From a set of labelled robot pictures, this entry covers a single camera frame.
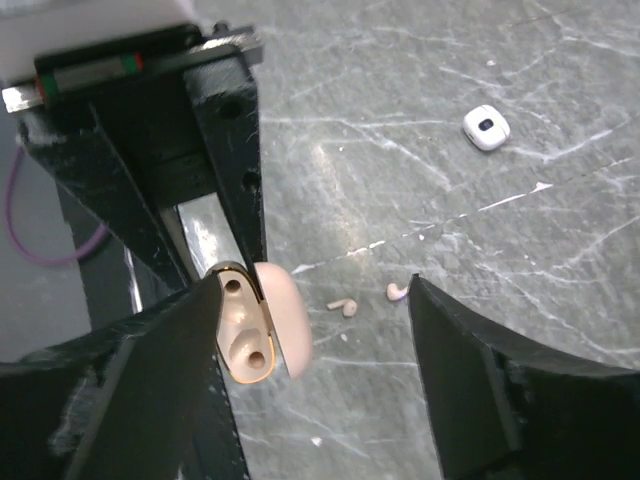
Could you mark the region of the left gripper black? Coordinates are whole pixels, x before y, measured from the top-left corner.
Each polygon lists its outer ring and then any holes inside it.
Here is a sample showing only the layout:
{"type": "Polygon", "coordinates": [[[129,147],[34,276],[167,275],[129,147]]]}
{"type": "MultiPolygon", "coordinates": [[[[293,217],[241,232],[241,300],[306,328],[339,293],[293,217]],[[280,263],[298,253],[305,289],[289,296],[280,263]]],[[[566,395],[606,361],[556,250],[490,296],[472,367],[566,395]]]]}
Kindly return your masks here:
{"type": "Polygon", "coordinates": [[[2,88],[23,146],[171,290],[192,269],[151,200],[217,194],[249,277],[264,260],[253,26],[192,24],[44,54],[2,88]]]}

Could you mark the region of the beige earbud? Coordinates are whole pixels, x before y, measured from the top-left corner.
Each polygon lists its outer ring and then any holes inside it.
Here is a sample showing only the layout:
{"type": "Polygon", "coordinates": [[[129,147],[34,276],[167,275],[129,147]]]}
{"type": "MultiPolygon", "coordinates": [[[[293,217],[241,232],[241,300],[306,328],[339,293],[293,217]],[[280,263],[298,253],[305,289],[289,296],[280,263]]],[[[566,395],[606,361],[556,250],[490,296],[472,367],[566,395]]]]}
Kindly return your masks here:
{"type": "Polygon", "coordinates": [[[345,318],[352,318],[357,313],[358,303],[353,299],[340,299],[326,305],[330,311],[340,310],[345,318]]]}
{"type": "Polygon", "coordinates": [[[389,283],[386,287],[386,297],[391,302],[397,302],[406,297],[408,287],[400,287],[396,283],[389,283]]]}

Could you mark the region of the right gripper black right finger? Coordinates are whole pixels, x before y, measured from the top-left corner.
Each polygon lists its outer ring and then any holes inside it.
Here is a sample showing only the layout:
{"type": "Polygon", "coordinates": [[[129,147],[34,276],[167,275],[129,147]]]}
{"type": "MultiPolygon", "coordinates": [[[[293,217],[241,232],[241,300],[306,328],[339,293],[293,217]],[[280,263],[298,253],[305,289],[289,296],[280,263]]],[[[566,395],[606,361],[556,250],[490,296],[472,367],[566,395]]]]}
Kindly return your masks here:
{"type": "Polygon", "coordinates": [[[413,276],[408,307],[446,479],[635,479],[639,374],[510,330],[413,276]]]}

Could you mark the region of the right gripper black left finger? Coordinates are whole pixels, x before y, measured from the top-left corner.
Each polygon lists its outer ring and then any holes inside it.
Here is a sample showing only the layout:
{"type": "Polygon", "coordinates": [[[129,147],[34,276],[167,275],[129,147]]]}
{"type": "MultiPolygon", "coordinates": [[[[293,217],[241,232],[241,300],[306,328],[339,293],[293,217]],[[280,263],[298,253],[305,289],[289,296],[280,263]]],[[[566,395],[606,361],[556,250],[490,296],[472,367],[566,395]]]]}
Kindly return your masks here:
{"type": "Polygon", "coordinates": [[[154,307],[1,367],[5,479],[245,479],[207,276],[154,307]]]}

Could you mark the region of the white earbud charging case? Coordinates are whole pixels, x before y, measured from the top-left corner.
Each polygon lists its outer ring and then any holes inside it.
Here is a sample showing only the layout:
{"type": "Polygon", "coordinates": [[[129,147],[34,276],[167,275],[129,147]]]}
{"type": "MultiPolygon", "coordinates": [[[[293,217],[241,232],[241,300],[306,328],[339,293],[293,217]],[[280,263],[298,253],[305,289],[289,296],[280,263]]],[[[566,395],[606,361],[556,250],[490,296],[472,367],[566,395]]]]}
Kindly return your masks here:
{"type": "Polygon", "coordinates": [[[484,152],[496,150],[511,136],[506,118],[488,104],[470,110],[463,118],[462,128],[471,143],[484,152]]]}

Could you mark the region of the beige earbud charging case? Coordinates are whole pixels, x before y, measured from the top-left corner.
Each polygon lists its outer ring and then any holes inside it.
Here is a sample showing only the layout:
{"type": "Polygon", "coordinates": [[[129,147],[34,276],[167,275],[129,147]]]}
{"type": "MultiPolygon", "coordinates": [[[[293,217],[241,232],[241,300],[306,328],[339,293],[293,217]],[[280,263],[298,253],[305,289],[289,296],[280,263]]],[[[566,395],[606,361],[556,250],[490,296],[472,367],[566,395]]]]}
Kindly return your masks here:
{"type": "Polygon", "coordinates": [[[236,262],[213,266],[208,273],[222,289],[217,349],[231,377],[254,384],[271,375],[282,359],[292,379],[311,363],[313,341],[303,298],[282,267],[254,264],[257,278],[236,262]]]}

